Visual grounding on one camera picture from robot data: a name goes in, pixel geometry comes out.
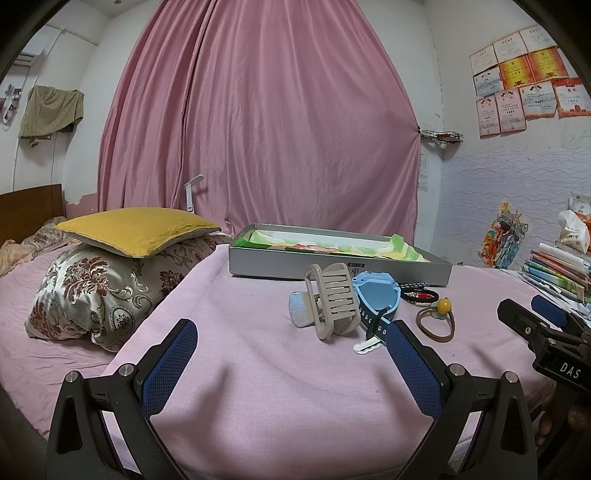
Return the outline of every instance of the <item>wall shelf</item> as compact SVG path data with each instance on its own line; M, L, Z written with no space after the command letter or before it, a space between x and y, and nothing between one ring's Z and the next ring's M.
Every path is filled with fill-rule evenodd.
M462 134L458 132L433 132L421 130L421 140L427 140L436 144L462 143Z

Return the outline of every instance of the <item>wallpaper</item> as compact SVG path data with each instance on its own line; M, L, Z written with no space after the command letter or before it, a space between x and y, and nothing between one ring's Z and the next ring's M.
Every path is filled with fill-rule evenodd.
M519 268L532 247L554 243L560 233L558 214L568 208L571 191L591 192L589 147L498 150L446 160L435 238L461 242L464 263L482 266L482 240L500 204L508 200L533 222L511 265Z

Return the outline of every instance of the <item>pink curtain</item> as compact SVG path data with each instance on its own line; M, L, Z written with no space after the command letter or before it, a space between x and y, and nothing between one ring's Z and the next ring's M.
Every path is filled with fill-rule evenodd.
M412 242L419 133L353 0L169 0L129 59L100 152L99 206L183 207Z

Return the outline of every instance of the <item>hand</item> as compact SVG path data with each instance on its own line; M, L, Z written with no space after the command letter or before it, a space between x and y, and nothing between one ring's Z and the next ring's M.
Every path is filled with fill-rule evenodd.
M539 447L546 441L546 436L552 430L552 408L554 407L554 399L556 396L556 389L554 389L542 403L542 410L544 414L538 424L538 432L535 435L535 444ZM591 426L591 408L573 406L569 410L568 422L571 429L575 432L581 432Z

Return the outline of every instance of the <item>stack of books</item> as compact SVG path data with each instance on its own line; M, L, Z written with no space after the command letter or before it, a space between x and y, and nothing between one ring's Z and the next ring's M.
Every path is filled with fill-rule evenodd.
M572 302L591 301L591 262L563 249L540 244L521 267L523 280L552 296Z

